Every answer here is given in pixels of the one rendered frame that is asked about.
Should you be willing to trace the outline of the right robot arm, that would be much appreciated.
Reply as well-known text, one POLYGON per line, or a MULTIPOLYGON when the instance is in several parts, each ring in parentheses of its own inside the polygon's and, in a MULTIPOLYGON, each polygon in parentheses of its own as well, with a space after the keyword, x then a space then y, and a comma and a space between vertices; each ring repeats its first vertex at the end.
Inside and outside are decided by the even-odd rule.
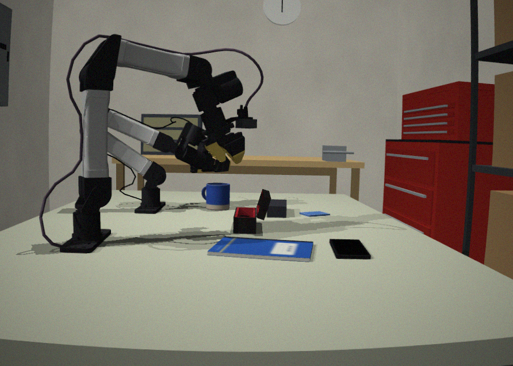
POLYGON ((112 196, 108 107, 117 67, 165 75, 186 83, 188 89, 197 87, 192 95, 198 111, 204 114, 243 94, 234 70, 212 77, 212 66, 204 58, 133 44, 117 34, 100 43, 79 73, 83 106, 81 176, 77 210, 73 212, 74 233, 60 246, 62 253, 92 253, 111 234, 111 229, 101 229, 99 209, 112 196))

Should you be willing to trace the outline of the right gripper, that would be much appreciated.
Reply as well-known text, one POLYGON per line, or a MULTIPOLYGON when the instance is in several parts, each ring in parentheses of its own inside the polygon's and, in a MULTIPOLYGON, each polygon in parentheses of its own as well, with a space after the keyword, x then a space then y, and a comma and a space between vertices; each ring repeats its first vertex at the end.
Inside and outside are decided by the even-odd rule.
POLYGON ((202 134, 208 137, 202 143, 208 153, 220 162, 226 160, 226 153, 235 164, 241 163, 245 153, 245 137, 242 132, 230 131, 234 124, 227 123, 221 107, 200 116, 206 129, 202 134))

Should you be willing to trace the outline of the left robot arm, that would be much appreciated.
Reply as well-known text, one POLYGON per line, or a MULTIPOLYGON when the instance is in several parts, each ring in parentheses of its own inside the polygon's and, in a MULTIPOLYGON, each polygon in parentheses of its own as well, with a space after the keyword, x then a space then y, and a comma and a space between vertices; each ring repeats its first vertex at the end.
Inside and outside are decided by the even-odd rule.
MULTIPOLYGON (((196 149, 188 144, 198 146, 197 150, 204 154, 208 153, 202 146, 202 140, 207 138, 202 134, 204 129, 190 122, 185 124, 177 142, 174 142, 171 136, 138 123, 110 109, 108 111, 108 127, 152 146, 161 152, 175 153, 176 159, 185 163, 192 163, 197 155, 196 149)), ((156 214, 166 205, 166 202, 160 201, 160 188, 157 187, 166 180, 164 168, 151 162, 111 133, 108 133, 108 153, 131 167, 147 180, 145 187, 141 189, 141 203, 140 206, 135 209, 136 214, 156 214)))

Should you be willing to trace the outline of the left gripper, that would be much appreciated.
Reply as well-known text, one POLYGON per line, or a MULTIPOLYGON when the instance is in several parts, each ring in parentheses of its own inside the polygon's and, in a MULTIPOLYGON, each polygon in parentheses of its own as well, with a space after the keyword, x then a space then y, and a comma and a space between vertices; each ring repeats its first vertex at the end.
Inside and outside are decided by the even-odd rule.
POLYGON ((190 172, 192 173, 201 173, 201 172, 224 172, 229 171, 231 162, 226 157, 224 162, 220 162, 217 159, 212 158, 213 156, 210 153, 204 154, 197 150, 197 156, 192 163, 188 163, 190 165, 190 172))

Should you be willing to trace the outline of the blue notebook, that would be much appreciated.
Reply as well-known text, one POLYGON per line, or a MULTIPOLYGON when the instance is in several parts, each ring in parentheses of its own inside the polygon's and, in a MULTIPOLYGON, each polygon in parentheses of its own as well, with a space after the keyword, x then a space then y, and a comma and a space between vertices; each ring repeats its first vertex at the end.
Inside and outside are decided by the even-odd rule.
POLYGON ((208 255, 310 262, 312 248, 311 241, 224 237, 208 255))

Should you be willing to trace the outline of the blue ceramic mug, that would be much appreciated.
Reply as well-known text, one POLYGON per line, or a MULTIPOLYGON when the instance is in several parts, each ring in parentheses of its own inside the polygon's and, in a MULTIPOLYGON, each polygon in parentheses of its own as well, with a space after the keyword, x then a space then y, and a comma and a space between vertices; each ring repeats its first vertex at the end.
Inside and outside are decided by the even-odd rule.
POLYGON ((206 208, 208 210, 225 211, 229 209, 230 184, 207 183, 206 187, 202 189, 201 194, 206 200, 206 208))

